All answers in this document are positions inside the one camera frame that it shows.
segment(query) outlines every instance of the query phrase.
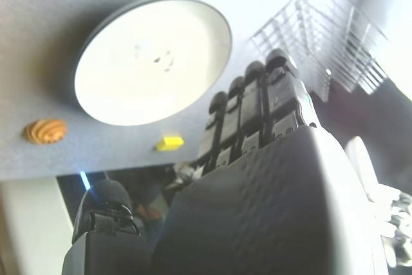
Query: wire rack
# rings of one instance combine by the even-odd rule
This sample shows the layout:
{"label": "wire rack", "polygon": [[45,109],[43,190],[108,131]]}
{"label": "wire rack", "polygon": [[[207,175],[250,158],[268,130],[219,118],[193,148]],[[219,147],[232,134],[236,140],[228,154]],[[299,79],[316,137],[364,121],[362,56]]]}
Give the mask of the wire rack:
{"label": "wire rack", "polygon": [[388,40],[350,0],[290,0],[250,41],[261,57],[286,50],[323,101],[332,79],[371,94],[388,77],[376,61]]}

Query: blue light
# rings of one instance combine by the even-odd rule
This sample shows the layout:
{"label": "blue light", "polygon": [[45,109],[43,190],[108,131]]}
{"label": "blue light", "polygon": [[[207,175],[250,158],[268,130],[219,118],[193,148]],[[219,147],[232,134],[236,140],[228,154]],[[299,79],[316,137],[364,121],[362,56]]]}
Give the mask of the blue light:
{"label": "blue light", "polygon": [[90,183],[89,183],[88,177],[86,176],[84,171],[80,171],[80,177],[82,178],[84,188],[86,188],[86,190],[89,190],[90,189]]}

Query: brown pastry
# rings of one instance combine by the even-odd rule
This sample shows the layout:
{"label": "brown pastry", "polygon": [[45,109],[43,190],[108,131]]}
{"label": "brown pastry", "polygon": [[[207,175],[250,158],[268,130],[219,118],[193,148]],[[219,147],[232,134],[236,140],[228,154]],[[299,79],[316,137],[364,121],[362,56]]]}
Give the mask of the brown pastry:
{"label": "brown pastry", "polygon": [[56,143],[66,133],[66,123],[61,119],[41,119],[24,129],[24,136],[34,144]]}

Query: yellow sponge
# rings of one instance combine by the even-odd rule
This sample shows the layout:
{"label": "yellow sponge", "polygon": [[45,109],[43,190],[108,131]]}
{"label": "yellow sponge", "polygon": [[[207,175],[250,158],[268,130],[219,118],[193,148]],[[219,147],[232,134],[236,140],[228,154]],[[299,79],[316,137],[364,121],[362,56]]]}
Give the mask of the yellow sponge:
{"label": "yellow sponge", "polygon": [[158,151],[176,151],[185,144],[182,137],[163,137],[159,143],[156,144]]}

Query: plate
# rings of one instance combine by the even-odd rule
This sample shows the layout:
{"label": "plate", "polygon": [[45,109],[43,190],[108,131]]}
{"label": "plate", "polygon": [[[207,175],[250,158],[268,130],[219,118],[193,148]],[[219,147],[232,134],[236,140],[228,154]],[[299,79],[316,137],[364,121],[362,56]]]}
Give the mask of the plate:
{"label": "plate", "polygon": [[148,124],[187,108],[230,57],[229,24],[197,0],[150,0],[108,17],[89,37],[75,74],[77,100],[106,124]]}

